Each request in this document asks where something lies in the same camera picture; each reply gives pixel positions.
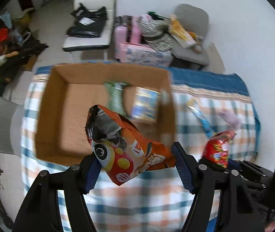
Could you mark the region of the right hand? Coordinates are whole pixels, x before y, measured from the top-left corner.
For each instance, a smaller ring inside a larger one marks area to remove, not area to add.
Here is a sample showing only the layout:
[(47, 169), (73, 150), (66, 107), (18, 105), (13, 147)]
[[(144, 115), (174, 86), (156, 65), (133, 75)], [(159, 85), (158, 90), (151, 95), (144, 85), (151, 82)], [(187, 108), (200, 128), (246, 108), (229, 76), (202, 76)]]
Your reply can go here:
[(266, 228), (264, 229), (265, 232), (273, 232), (275, 230), (275, 220), (267, 224)]

